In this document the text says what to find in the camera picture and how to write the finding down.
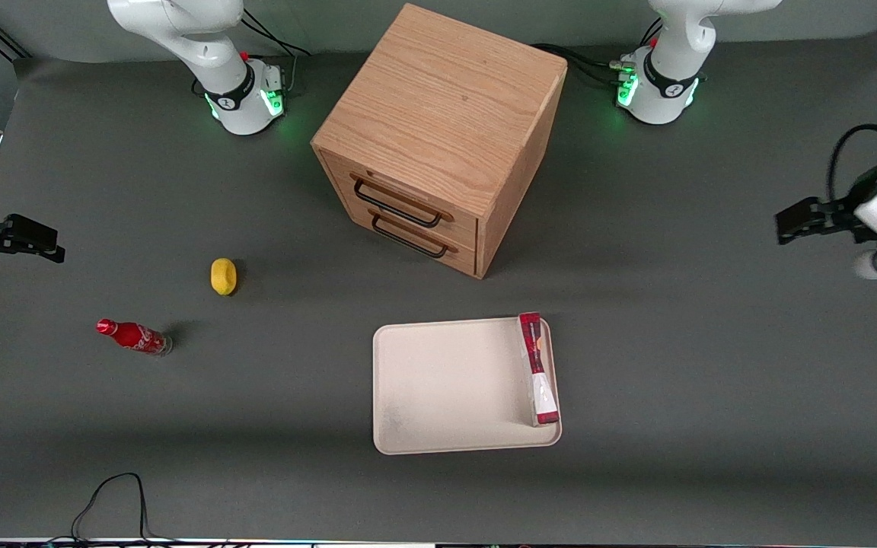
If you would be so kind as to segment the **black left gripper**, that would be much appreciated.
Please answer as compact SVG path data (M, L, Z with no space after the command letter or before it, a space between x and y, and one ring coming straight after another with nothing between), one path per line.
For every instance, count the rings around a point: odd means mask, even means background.
M804 198L776 214L777 245L783 246L808 236L849 232L855 244L875 242L877 230L857 218L857 207L877 192L877 165L860 174L846 195L834 198L836 168L828 169L828 218L826 204L815 196Z

